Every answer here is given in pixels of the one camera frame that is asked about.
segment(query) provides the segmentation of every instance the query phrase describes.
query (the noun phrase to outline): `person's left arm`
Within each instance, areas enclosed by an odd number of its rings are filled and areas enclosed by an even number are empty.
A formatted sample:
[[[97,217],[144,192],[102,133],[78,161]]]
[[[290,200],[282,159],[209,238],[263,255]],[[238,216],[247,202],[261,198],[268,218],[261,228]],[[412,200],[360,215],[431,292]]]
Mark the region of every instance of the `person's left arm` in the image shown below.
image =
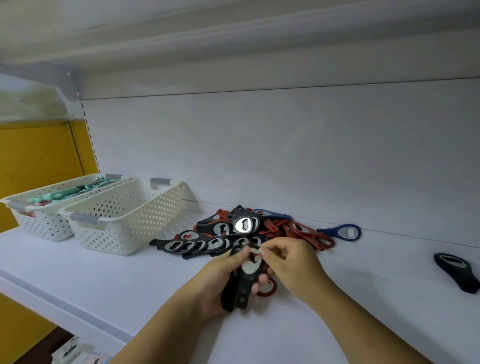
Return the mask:
[[[223,311],[220,296],[230,278],[250,255],[244,248],[211,260],[155,313],[137,335],[108,364],[186,364],[203,324]],[[260,281],[265,283],[266,276]]]

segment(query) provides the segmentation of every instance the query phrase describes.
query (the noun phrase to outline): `perforated basket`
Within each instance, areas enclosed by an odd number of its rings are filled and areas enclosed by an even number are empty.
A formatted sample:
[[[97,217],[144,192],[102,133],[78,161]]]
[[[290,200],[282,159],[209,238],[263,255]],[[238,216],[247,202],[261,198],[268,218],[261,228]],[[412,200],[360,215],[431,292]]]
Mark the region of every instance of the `perforated basket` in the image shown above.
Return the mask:
[[[128,255],[147,244],[183,208],[186,185],[161,178],[134,179],[60,211],[80,245]]]
[[[34,206],[30,205],[30,203],[28,202],[28,198],[30,197],[38,197],[40,195],[48,194],[50,192],[63,190],[65,188],[93,183],[97,180],[98,177],[107,177],[115,180],[120,178],[122,179],[121,181],[109,184],[105,187],[101,187],[75,197],[67,198],[66,200],[62,200],[54,204],[49,204],[45,206]],[[131,179],[123,178],[121,175],[118,174],[89,174],[87,176],[73,178],[68,181],[51,184],[50,186],[22,192],[21,194],[14,194],[12,196],[1,199],[0,202],[3,202],[7,205],[7,207],[12,210],[12,213],[17,219],[18,224],[24,231],[26,231],[30,235],[38,236],[39,238],[58,242],[61,240],[65,240],[69,236],[73,235],[73,231],[70,224],[68,223],[68,220],[59,214],[59,210],[61,208],[73,204],[77,201],[84,200],[90,196],[96,195],[97,193],[115,187],[129,180]]]

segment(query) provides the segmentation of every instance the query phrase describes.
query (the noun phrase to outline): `yellow wall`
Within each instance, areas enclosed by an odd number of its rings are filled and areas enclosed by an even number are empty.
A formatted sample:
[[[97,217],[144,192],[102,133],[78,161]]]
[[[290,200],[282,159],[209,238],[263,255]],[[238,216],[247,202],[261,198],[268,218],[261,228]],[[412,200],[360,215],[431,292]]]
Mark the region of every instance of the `yellow wall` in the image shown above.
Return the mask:
[[[0,140],[0,197],[98,171],[83,120],[0,124]],[[0,204],[0,232],[15,226]],[[13,363],[55,327],[0,294],[0,364]]]

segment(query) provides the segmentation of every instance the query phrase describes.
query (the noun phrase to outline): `gray basket handle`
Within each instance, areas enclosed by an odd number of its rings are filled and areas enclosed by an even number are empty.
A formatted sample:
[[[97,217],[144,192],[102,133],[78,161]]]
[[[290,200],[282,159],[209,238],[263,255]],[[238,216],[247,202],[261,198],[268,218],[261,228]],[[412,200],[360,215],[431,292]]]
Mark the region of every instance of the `gray basket handle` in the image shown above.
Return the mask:
[[[21,202],[16,202],[16,201],[9,201],[6,203],[6,205],[8,208],[13,208],[18,212],[26,212],[25,207],[29,206],[27,204],[23,204]]]
[[[152,190],[158,190],[157,185],[159,184],[166,184],[167,186],[170,186],[170,181],[171,180],[168,178],[150,178],[150,188]]]
[[[89,214],[81,214],[78,212],[74,212],[68,216],[70,220],[77,221],[77,222],[83,222],[86,224],[92,224],[92,225],[98,225],[98,219],[100,216],[94,216],[94,215],[89,215]]]
[[[121,174],[105,173],[105,178],[108,178],[109,180],[121,180],[121,177]]]

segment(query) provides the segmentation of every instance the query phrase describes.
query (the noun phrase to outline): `blue bottle opener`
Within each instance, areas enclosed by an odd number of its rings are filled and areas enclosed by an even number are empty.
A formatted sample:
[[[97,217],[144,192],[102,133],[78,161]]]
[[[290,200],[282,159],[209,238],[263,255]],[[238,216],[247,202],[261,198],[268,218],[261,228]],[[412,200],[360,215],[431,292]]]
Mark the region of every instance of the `blue bottle opener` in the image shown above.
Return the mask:
[[[332,238],[345,240],[347,242],[354,242],[361,237],[361,229],[357,225],[344,224],[335,228],[329,229],[317,229],[318,232],[322,232]]]
[[[290,216],[290,215],[279,214],[278,212],[263,210],[262,208],[257,208],[255,210],[253,210],[253,212],[255,212],[259,215],[265,216],[266,218],[282,218],[282,219],[284,218],[284,219],[287,219],[287,220],[292,220],[292,216]]]

